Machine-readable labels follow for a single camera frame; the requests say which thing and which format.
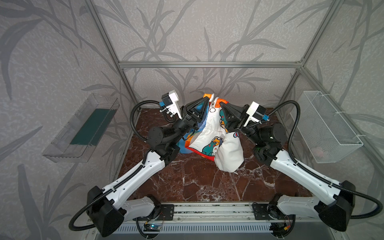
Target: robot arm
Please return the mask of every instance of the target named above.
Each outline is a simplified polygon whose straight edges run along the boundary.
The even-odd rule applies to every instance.
[[[81,231],[96,227],[101,235],[106,237],[124,221],[141,216],[149,216],[150,219],[158,216],[161,204],[154,197],[129,201],[127,199],[146,180],[176,158],[180,151],[177,143],[192,128],[199,129],[197,124],[203,120],[211,101],[211,98],[204,96],[182,106],[180,110],[177,105],[178,99],[176,92],[171,91],[162,96],[162,102],[157,102],[162,112],[167,111],[171,116],[178,116],[175,123],[171,127],[152,127],[146,138],[141,137],[151,147],[142,162],[103,189],[93,187],[88,192],[87,205],[71,219],[69,223],[71,230]],[[75,220],[85,211],[94,224],[83,227],[74,226]]]
[[[274,213],[278,215],[303,215],[306,217],[320,218],[325,224],[338,231],[345,231],[351,217],[363,218],[378,214],[382,210],[382,204],[370,196],[355,192],[355,186],[344,181],[340,183],[331,179],[304,163],[294,159],[290,151],[290,137],[287,138],[282,124],[276,123],[265,126],[260,123],[269,119],[265,115],[266,109],[253,102],[251,106],[235,106],[230,103],[220,103],[228,122],[226,128],[230,132],[240,131],[246,135],[254,144],[254,155],[264,164],[276,169],[310,190],[314,197],[289,197],[278,195],[273,202],[277,209]],[[282,144],[288,139],[288,151],[284,150]],[[377,203],[377,209],[369,214],[352,216],[354,208],[354,195],[364,197]]]
[[[69,223],[71,230],[81,231],[97,227],[101,235],[106,237],[124,221],[141,216],[154,219],[159,214],[160,203],[153,197],[129,201],[127,199],[146,180],[176,158],[180,150],[177,143],[191,129],[198,129],[197,124],[203,120],[209,102],[213,98],[204,95],[203,98],[182,106],[181,109],[177,105],[178,99],[175,91],[162,96],[162,102],[159,103],[161,112],[167,111],[172,116],[177,115],[177,121],[171,127],[152,127],[147,138],[141,136],[141,139],[145,139],[151,147],[142,162],[103,189],[97,186],[92,188],[88,192],[87,205],[71,219]],[[355,192],[355,186],[350,182],[340,183],[296,160],[290,152],[289,140],[288,151],[284,150],[282,143],[284,144],[288,138],[283,125],[280,123],[272,126],[259,125],[269,119],[264,107],[255,102],[251,106],[243,107],[221,102],[220,106],[227,120],[226,129],[229,132],[240,131],[246,135],[255,144],[254,155],[262,163],[288,175],[314,194],[314,197],[289,197],[277,194],[269,203],[272,207],[268,214],[278,219],[291,214],[320,218],[331,228],[345,231],[351,217],[366,218],[381,212],[382,204],[378,200]],[[377,208],[368,214],[351,216],[354,195],[375,202]],[[74,226],[75,220],[85,211],[94,224]]]

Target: white wire basket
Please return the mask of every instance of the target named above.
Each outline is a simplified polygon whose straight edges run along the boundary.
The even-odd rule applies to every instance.
[[[304,141],[317,163],[337,162],[363,146],[359,136],[320,91],[304,91],[298,101],[298,124]],[[296,118],[296,108],[291,111]]]

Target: black cable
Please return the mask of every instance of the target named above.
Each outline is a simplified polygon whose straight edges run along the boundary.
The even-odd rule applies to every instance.
[[[176,118],[176,114],[173,115],[172,120],[170,120],[170,119],[168,118],[167,113],[166,113],[165,111],[163,112],[163,116],[164,116],[164,118],[167,120],[167,122],[170,122],[170,123],[174,123],[174,122],[177,120],[177,118]]]
[[[144,142],[147,142],[147,138],[146,137],[143,137],[137,130],[136,130],[136,127],[135,127],[135,122],[134,122],[134,118],[135,118],[135,112],[136,110],[141,106],[141,105],[144,105],[144,104],[148,104],[148,103],[153,103],[153,104],[160,104],[158,101],[155,101],[155,100],[145,100],[145,101],[142,101],[142,102],[139,102],[138,104],[136,104],[132,111],[131,111],[131,116],[129,117],[129,123],[131,124],[131,128],[133,130],[133,132],[137,135],[137,137],[144,141]]]
[[[374,203],[376,203],[377,207],[369,212],[369,213],[366,213],[366,214],[360,214],[360,215],[352,215],[351,216],[351,219],[362,219],[362,218],[368,218],[368,217],[373,217],[377,214],[379,214],[382,209],[383,209],[383,205],[382,203],[377,200],[376,198],[373,198],[369,195],[366,195],[364,193],[361,193],[361,192],[356,192],[356,191],[352,191],[352,190],[349,190],[349,189],[346,189],[338,184],[334,184],[332,183],[331,181],[317,175],[316,173],[312,172],[311,170],[307,169],[305,166],[301,165],[296,159],[295,159],[295,156],[293,155],[293,152],[292,152],[292,147],[291,147],[291,144],[292,144],[292,138],[293,138],[293,134],[297,128],[297,125],[299,123],[299,119],[300,119],[300,105],[296,102],[296,101],[293,101],[293,100],[289,100],[289,101],[285,101],[283,102],[282,104],[280,104],[279,106],[275,107],[272,112],[270,114],[268,114],[268,116],[270,116],[271,114],[275,113],[277,110],[279,110],[280,108],[282,108],[283,106],[287,105],[287,104],[293,104],[295,105],[296,107],[296,119],[295,119],[295,122],[293,124],[293,127],[292,127],[292,130],[291,130],[291,133],[289,134],[289,137],[288,137],[288,154],[289,156],[291,157],[292,161],[297,165],[299,166],[300,168],[302,168],[304,171],[306,171],[307,173],[309,173],[310,175],[312,175],[313,177],[327,183],[329,186],[332,186],[332,187],[335,187],[341,191],[345,191],[345,192],[348,192],[350,194],[354,194],[356,196],[359,196],[359,197],[362,197],[362,198],[365,198],[367,200],[370,200]]]
[[[150,237],[149,234],[145,234],[142,230],[141,230],[141,227],[139,225],[139,220],[136,218],[136,227],[137,229],[139,230],[139,233],[141,236],[145,237],[145,239],[153,239],[155,237],[157,237],[158,234],[156,234],[155,236],[153,237]]]
[[[148,156],[148,153],[149,151],[145,154],[144,158],[143,158],[143,164],[145,163],[146,159],[147,159],[147,156]],[[87,230],[87,229],[90,229],[90,228],[94,228],[95,225],[94,224],[90,224],[90,225],[87,225],[87,226],[81,226],[81,227],[78,227],[78,226],[75,226],[74,225],[74,222],[76,221],[76,219],[81,215],[83,214],[88,208],[92,207],[94,204],[96,204],[98,201],[100,201],[101,199],[103,199],[105,196],[107,196],[108,194],[110,194],[111,192],[113,192],[114,190],[116,190],[117,188],[119,188],[121,185],[123,185],[124,183],[126,183],[127,181],[129,181],[131,178],[133,178],[141,169],[143,168],[143,165],[140,165],[132,174],[130,174],[128,177],[124,178],[121,182],[119,182],[118,184],[116,184],[115,186],[113,186],[113,189],[109,189],[107,190],[106,192],[104,192],[103,194],[101,194],[100,196],[98,196],[97,198],[95,198],[92,202],[90,202],[89,204],[85,205],[82,209],[80,209],[80,211],[78,211],[73,217],[72,219],[70,220],[69,224],[68,224],[68,228],[72,231],[83,231],[83,230]]]
[[[193,134],[195,134],[195,129],[193,129],[192,134],[191,134],[189,137],[187,137],[187,139],[185,139],[184,137],[181,137],[181,138],[182,138],[184,141],[186,141],[186,140],[190,139],[190,138],[193,136]]]
[[[282,227],[282,230],[279,231],[279,232],[272,232],[271,234],[276,237],[276,238],[284,238],[286,237],[288,234],[291,233],[291,231],[293,230],[294,226],[295,226],[295,222],[296,222],[296,215],[293,215],[292,217],[292,223],[290,223],[290,227],[289,229],[284,232],[283,231],[283,227]]]

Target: green cloth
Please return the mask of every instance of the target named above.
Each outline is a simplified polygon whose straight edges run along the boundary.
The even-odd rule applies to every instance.
[[[96,146],[115,113],[116,110],[103,108],[95,109],[70,144]]]

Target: brown marble floor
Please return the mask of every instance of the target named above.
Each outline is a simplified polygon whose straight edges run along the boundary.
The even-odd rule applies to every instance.
[[[272,117],[269,122],[277,122]],[[137,123],[137,129],[146,136],[152,126],[167,126],[158,109],[143,109]],[[266,165],[254,156],[254,144],[240,134],[244,152],[244,163],[236,173],[218,170],[215,163],[195,153],[178,154],[166,168],[153,175],[130,199],[138,199],[148,194],[160,202],[195,201],[270,201],[275,193],[306,197],[310,192],[297,182]],[[148,145],[132,137],[119,176],[122,176],[140,162]]]

